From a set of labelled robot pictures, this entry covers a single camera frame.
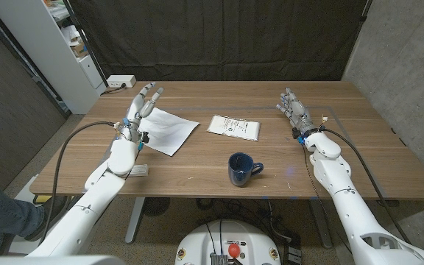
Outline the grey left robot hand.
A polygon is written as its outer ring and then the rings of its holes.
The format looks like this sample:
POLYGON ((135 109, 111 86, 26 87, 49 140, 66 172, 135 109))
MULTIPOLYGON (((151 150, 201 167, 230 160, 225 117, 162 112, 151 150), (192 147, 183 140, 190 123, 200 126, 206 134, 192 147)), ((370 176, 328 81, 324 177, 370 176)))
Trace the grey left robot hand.
POLYGON ((153 94, 152 98, 146 100, 147 93, 154 88, 156 82, 145 85, 137 96, 131 102, 127 110, 126 116, 122 123, 118 126, 119 138, 132 142, 139 142, 142 139, 141 133, 138 131, 142 118, 146 118, 154 109, 156 102, 159 100, 164 88, 159 87, 153 94))

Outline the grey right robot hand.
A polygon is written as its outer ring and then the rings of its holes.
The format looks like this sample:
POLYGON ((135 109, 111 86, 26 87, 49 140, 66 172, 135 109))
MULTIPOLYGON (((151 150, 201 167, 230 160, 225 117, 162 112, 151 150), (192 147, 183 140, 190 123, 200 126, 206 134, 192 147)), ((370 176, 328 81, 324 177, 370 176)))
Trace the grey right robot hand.
POLYGON ((280 95, 280 100, 281 103, 276 105, 276 108, 289 119, 294 139, 305 139, 318 131, 311 120, 308 109, 295 96, 290 87, 286 87, 286 92, 280 95))

